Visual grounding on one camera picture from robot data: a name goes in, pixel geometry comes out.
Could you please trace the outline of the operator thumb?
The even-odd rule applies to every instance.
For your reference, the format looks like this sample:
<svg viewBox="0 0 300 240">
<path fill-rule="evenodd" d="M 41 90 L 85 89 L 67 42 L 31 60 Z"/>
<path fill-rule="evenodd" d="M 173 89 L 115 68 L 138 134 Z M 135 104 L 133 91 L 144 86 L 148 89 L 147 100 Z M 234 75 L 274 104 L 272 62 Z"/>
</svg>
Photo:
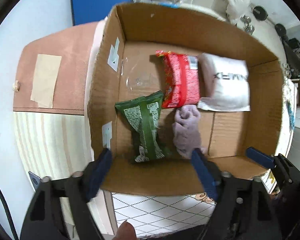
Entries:
<svg viewBox="0 0 300 240">
<path fill-rule="evenodd" d="M 124 221 L 118 228 L 113 240 L 137 240 L 135 229 L 127 221 Z"/>
</svg>

